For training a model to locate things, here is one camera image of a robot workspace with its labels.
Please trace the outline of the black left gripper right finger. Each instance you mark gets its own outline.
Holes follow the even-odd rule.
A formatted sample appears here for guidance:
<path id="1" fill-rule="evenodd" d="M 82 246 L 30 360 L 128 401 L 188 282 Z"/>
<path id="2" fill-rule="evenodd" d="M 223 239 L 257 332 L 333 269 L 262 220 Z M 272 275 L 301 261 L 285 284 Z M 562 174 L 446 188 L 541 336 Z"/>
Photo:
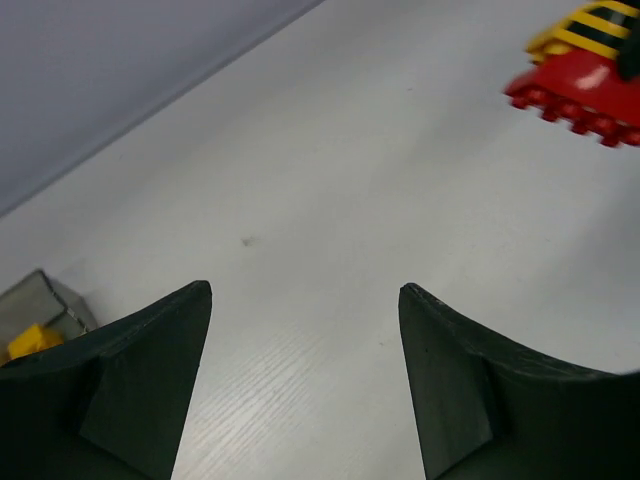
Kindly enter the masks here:
<path id="1" fill-rule="evenodd" d="M 404 285 L 399 326 L 429 479 L 635 479 L 639 376 L 562 361 Z"/>

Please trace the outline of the yellow long lego brick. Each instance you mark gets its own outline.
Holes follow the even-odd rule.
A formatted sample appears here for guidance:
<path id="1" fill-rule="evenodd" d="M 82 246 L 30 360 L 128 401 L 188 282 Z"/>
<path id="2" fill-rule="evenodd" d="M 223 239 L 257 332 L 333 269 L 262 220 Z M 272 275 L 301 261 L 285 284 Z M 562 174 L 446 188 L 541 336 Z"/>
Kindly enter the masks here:
<path id="1" fill-rule="evenodd" d="M 12 340 L 7 350 L 9 359 L 14 360 L 63 343 L 63 337 L 56 331 L 39 324 L 34 324 Z"/>

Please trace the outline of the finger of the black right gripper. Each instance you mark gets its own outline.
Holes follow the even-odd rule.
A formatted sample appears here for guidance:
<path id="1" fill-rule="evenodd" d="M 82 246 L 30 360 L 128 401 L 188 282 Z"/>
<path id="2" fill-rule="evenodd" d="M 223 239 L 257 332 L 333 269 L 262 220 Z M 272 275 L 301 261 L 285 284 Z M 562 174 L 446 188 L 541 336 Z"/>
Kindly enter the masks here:
<path id="1" fill-rule="evenodd" d="M 619 50 L 617 69 L 620 78 L 630 82 L 640 73 L 640 32 L 633 29 Z"/>

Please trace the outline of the yellow striped curved lego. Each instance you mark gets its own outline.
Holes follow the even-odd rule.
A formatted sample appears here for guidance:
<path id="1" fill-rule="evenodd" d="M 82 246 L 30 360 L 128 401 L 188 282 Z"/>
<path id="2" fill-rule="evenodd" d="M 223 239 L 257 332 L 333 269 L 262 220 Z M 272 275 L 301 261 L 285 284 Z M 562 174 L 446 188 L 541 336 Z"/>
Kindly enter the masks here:
<path id="1" fill-rule="evenodd" d="M 590 1 L 532 37 L 525 51 L 536 65 L 573 50 L 615 60 L 638 20 L 638 1 Z"/>

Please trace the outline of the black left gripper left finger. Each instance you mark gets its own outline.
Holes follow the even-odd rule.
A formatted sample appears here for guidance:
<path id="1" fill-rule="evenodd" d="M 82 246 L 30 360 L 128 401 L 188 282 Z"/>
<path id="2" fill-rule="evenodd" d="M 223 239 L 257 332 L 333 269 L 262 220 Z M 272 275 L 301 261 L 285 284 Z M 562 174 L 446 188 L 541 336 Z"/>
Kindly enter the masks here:
<path id="1" fill-rule="evenodd" d="M 194 281 L 2 366 L 2 478 L 170 478 L 211 311 Z"/>

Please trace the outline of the red curved lego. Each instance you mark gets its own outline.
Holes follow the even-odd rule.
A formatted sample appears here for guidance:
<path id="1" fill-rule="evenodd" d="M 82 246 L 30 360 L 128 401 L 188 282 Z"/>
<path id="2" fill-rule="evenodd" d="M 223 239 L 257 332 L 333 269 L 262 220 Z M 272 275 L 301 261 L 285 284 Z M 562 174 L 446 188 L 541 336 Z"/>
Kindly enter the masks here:
<path id="1" fill-rule="evenodd" d="M 504 94 L 518 109 L 539 109 L 545 121 L 598 135 L 604 146 L 639 145 L 639 79 L 622 79 L 611 59 L 581 49 L 554 55 L 516 76 Z"/>

